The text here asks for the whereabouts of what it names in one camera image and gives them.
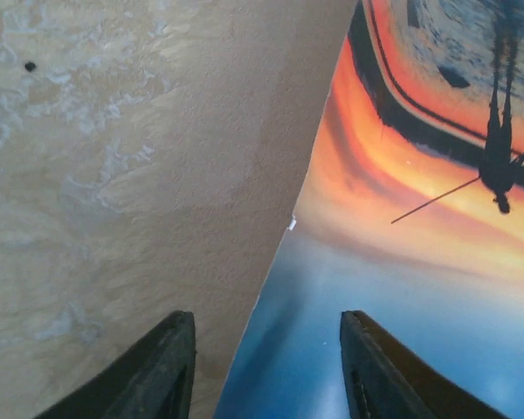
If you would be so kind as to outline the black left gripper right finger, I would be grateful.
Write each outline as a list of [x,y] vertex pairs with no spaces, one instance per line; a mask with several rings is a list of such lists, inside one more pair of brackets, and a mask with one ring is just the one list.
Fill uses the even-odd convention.
[[341,365],[351,418],[502,418],[430,367],[363,311],[340,321]]

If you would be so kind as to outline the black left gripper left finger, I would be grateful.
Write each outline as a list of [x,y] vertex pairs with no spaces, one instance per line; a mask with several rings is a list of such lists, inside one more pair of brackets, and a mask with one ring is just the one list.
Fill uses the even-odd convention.
[[191,312],[174,311],[41,419],[187,418],[196,365]]

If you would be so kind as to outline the sunset landscape photo print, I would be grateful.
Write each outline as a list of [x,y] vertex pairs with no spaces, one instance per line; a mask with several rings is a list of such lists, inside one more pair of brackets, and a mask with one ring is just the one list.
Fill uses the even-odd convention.
[[359,1],[217,418],[524,418],[524,1]]

